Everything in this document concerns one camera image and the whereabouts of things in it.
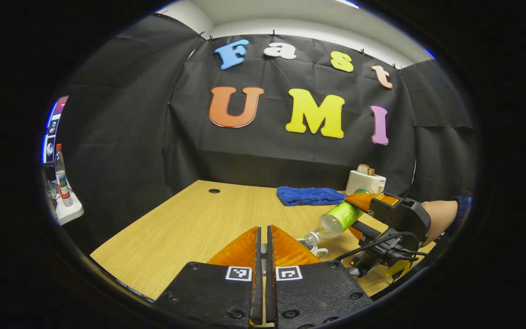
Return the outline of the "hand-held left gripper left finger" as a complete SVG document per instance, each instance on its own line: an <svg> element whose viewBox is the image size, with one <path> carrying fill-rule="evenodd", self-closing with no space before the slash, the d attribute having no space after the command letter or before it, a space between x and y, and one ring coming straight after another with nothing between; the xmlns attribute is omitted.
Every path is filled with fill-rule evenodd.
<svg viewBox="0 0 526 329"><path fill-rule="evenodd" d="M207 262L190 261L154 304L192 329L251 329L263 321L260 227L239 235Z"/></svg>

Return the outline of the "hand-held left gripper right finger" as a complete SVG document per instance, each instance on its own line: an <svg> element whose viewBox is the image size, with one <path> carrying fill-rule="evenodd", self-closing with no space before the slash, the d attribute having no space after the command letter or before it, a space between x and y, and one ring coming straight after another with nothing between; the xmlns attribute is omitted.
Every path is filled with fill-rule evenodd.
<svg viewBox="0 0 526 329"><path fill-rule="evenodd" d="M339 260L321 261L269 225L266 319L276 329L323 329L373 300Z"/></svg>

